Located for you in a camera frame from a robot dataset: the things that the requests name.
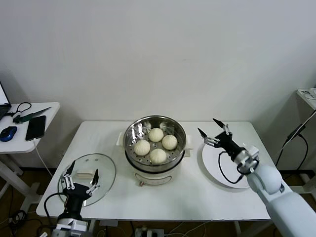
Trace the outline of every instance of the glass lid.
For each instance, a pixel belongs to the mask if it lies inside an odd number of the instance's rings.
[[[63,175],[70,165],[71,164],[66,167],[59,179],[58,192],[62,192],[63,189],[66,188],[66,181]],[[92,180],[97,169],[99,175],[98,185],[100,185],[100,187],[93,192],[89,199],[83,202],[83,207],[97,202],[109,192],[114,183],[117,171],[112,159],[104,154],[88,154],[76,159],[75,166],[71,173],[74,183],[91,188]],[[66,197],[64,195],[60,195],[59,197],[65,202]]]

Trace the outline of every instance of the white cord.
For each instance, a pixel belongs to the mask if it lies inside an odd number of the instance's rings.
[[[172,233],[172,234],[166,234],[166,235],[164,235],[164,236],[182,235],[182,237],[189,237],[189,236],[188,236],[188,233],[190,233],[191,231],[196,230],[197,228],[199,228],[199,227],[200,227],[200,226],[202,226],[202,225],[204,225],[204,226],[205,226],[205,224],[206,224],[206,223],[208,223],[208,222],[209,222],[209,221],[204,222],[204,223],[202,223],[202,224],[198,225],[197,227],[195,227],[195,228],[193,228],[193,229],[191,229],[191,230],[187,231],[185,234],[183,234],[183,233]]]
[[[8,218],[6,218],[4,221],[2,221],[1,223],[0,223],[0,225],[2,225],[4,222],[6,222],[6,221],[8,221]]]
[[[33,139],[33,143],[34,143],[35,150],[36,150],[36,152],[37,152],[37,154],[38,154],[38,156],[39,156],[41,162],[43,163],[43,165],[45,166],[45,168],[46,168],[47,171],[49,172],[50,176],[53,177],[53,175],[51,174],[51,172],[50,172],[49,169],[47,168],[47,166],[46,166],[44,160],[43,160],[43,159],[41,158],[41,156],[40,156],[40,153],[39,153],[39,151],[38,151],[38,148],[36,147],[35,139]]]
[[[97,237],[99,237],[99,234],[100,234],[100,233],[103,233],[103,236],[102,236],[102,237],[105,237],[105,231],[104,231],[104,230],[99,230],[98,233],[97,233]]]
[[[180,227],[183,223],[184,223],[184,222],[181,222],[179,225],[177,225],[175,228],[173,228],[173,229],[169,232],[169,234],[170,234],[171,232],[173,232],[175,229],[177,229],[178,227]]]
[[[301,130],[301,128],[316,114],[316,110],[314,110],[314,112],[312,113],[311,116],[309,116],[309,118],[296,130],[296,132],[293,134],[293,136],[284,144],[284,146],[281,148],[281,150],[279,150],[274,156],[276,156],[277,154],[279,154],[281,151],[283,151],[283,149],[287,146],[287,144],[289,144],[289,142],[292,141],[293,137],[296,136],[296,134]]]
[[[204,225],[204,234],[203,234],[203,237],[205,237],[206,235],[206,225]]]
[[[183,236],[187,236],[188,233],[190,233],[191,231],[194,231],[195,229],[199,228],[199,227],[202,226],[202,225],[205,225],[205,224],[208,223],[208,222],[209,222],[209,221],[204,222],[203,224],[200,224],[200,225],[198,225],[197,227],[195,227],[195,228],[193,228],[193,229],[187,231]]]
[[[171,234],[166,234],[166,235],[163,235],[163,236],[172,236],[172,235],[182,235],[182,237],[189,237],[189,236],[187,236],[186,234],[183,234],[183,233],[171,233]]]

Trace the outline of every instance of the steamed bun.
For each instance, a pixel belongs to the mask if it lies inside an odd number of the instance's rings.
[[[148,141],[140,140],[134,146],[134,152],[139,156],[144,156],[150,151],[150,144]]]
[[[149,139],[152,142],[159,142],[163,138],[163,131],[160,128],[153,128],[149,132]]]
[[[154,149],[150,152],[150,161],[153,164],[161,164],[167,160],[167,154],[162,149]]]
[[[167,150],[173,150],[177,147],[178,145],[178,140],[175,136],[173,135],[167,135],[163,138],[162,140],[162,145],[164,148]]]

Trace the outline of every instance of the white wall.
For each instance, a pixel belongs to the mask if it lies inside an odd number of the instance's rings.
[[[2,80],[15,101],[61,103],[40,144],[51,166],[81,121],[150,114],[248,120],[273,155],[299,123],[294,90],[316,83],[315,9],[313,0],[3,0]],[[301,157],[288,159],[281,168]]]

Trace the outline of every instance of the blue mouse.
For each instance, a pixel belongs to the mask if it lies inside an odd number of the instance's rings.
[[[0,141],[2,142],[8,142],[10,141],[14,134],[16,133],[17,127],[16,126],[10,126],[2,130],[0,133]]]

